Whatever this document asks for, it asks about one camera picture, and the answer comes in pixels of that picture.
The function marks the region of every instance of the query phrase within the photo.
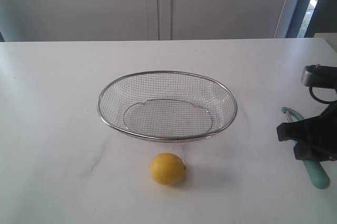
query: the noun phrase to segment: white table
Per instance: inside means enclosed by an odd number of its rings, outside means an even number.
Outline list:
[[[0,44],[0,223],[335,223],[337,164],[315,189],[276,127],[288,106],[325,106],[301,84],[305,65],[337,66],[322,39]],[[180,70],[225,84],[239,112],[225,131],[187,144],[141,141],[98,117],[100,91],[145,70]],[[333,99],[333,92],[320,97]],[[185,181],[152,181],[161,152]]]

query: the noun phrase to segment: wire mesh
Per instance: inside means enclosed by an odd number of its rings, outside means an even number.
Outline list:
[[[152,141],[190,141],[228,127],[237,104],[219,82],[182,72],[131,74],[110,83],[97,109],[109,126]]]

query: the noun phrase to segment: black cable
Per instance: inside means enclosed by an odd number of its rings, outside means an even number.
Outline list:
[[[314,100],[318,101],[319,103],[323,103],[323,104],[330,105],[330,104],[334,104],[334,103],[337,101],[337,100],[334,100],[334,101],[326,101],[326,100],[322,100],[322,99],[317,98],[317,97],[314,95],[313,91],[312,91],[312,86],[309,87],[309,93],[310,93],[311,97],[312,97]]]

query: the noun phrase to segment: stainless steel strainer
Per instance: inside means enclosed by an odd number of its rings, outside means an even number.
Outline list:
[[[111,82],[101,92],[97,110],[106,124],[130,136],[186,142],[227,128],[237,104],[232,93],[211,78],[157,71]]]

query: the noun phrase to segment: metal basket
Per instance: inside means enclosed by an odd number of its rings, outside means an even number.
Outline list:
[[[171,71],[130,74],[107,85],[97,110],[110,127],[150,141],[186,142],[227,128],[237,104],[221,83]]]

